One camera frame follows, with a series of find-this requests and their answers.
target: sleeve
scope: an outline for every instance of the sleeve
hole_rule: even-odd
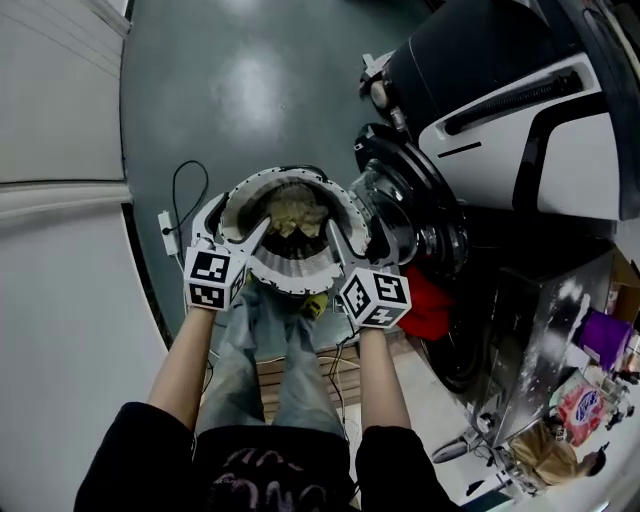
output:
[[[188,499],[193,435],[151,405],[128,403],[107,431],[74,510],[180,510]]]
[[[460,510],[447,496],[420,438],[400,427],[369,427],[356,455],[364,512]]]

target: jeans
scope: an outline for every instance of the jeans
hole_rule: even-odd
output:
[[[280,407],[273,424],[320,430],[344,438],[311,344],[315,321],[300,315],[288,319],[274,315],[270,300],[260,293],[260,287],[249,283],[233,305],[196,432],[229,425],[265,425],[255,351],[260,336],[274,331],[284,332],[287,354]],[[272,328],[265,326],[264,318]],[[273,328],[274,322],[284,325]]]

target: power strip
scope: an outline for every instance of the power strip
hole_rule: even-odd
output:
[[[176,232],[172,230],[171,215],[167,210],[158,214],[158,223],[160,224],[160,234],[162,235],[167,256],[178,254],[178,240],[176,239]],[[166,235],[163,233],[163,231],[166,231],[165,228],[170,230]]]

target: red cloth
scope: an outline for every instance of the red cloth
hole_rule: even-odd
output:
[[[427,281],[416,266],[410,265],[403,274],[409,280],[411,310],[398,325],[412,336],[433,341],[442,338],[449,332],[449,311],[455,301]]]

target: gray floor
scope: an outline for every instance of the gray floor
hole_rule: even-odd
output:
[[[136,1],[122,69],[125,166],[145,261],[173,334],[183,318],[181,276],[165,254],[157,215],[171,210],[175,168],[200,160],[211,177],[208,197],[277,165],[316,165],[348,186],[358,174],[356,134],[378,120],[358,97],[361,56],[396,48],[427,15],[421,0]],[[195,167],[181,174],[181,212],[201,185]],[[346,321],[323,322],[321,345],[349,332]]]

